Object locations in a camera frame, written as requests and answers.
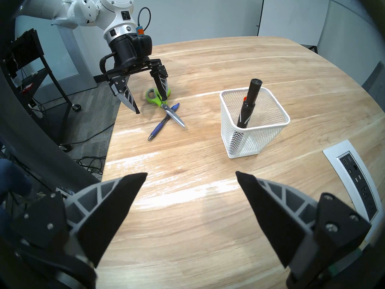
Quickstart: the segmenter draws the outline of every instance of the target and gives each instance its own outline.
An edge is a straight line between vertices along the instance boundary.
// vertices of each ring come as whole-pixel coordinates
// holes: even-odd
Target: power outlet
[[[384,212],[365,163],[349,140],[324,149],[323,154],[341,179],[357,213],[370,221],[371,228],[365,237],[365,241],[369,241],[383,221]]]
[[[361,169],[357,165],[350,152],[345,153],[343,156],[340,156],[339,160],[344,166],[345,170],[348,172],[354,185],[356,186],[357,191],[359,192],[360,197],[365,205],[365,210],[368,214],[370,221],[377,212],[377,207],[376,203],[374,202],[373,195],[370,191],[370,187],[367,181],[365,180]]]

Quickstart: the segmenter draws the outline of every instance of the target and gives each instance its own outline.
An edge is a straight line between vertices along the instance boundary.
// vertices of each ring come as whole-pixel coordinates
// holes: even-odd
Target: person's leg
[[[20,196],[27,196],[31,189],[31,181],[13,162],[0,159],[0,197],[9,191]]]
[[[20,196],[29,195],[32,189],[31,181],[24,173],[11,161],[0,159],[0,203],[3,203],[9,191],[13,191]],[[8,233],[11,218],[0,205],[0,235]]]

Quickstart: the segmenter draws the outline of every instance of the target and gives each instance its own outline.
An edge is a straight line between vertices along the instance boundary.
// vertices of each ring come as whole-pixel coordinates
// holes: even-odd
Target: green scissors handle
[[[153,93],[155,97],[150,98],[150,96],[149,96],[150,93]],[[171,90],[169,88],[167,91],[167,97],[170,96],[170,93],[171,93]],[[167,101],[162,101],[161,95],[159,94],[159,91],[157,88],[148,89],[146,92],[146,99],[149,103],[154,103],[154,104],[157,104],[159,106],[161,106],[162,103],[167,104]]]

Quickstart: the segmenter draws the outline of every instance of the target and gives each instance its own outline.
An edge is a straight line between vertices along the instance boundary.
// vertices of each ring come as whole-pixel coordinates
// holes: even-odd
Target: caster wheel
[[[74,112],[80,112],[81,109],[82,109],[82,107],[81,107],[80,104],[73,104],[73,105],[72,105],[72,110],[73,110]]]
[[[60,145],[59,148],[61,150],[63,150],[63,152],[65,152],[65,153],[70,152],[72,150],[72,146],[71,145]]]

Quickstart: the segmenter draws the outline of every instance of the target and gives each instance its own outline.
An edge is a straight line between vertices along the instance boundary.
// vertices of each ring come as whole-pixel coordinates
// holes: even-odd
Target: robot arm
[[[133,10],[134,0],[25,0],[17,15],[50,19],[54,25],[70,29],[98,26],[109,43],[113,37],[108,31],[112,29],[124,25],[136,30]]]
[[[112,53],[100,60],[100,70],[110,82],[111,91],[128,108],[139,114],[127,87],[131,74],[150,70],[162,102],[167,100],[167,72],[159,59],[149,59],[152,40],[131,15],[134,0],[25,0],[17,15],[53,20],[54,25],[75,29],[98,26],[104,31]],[[114,69],[106,71],[105,61],[114,57]]]

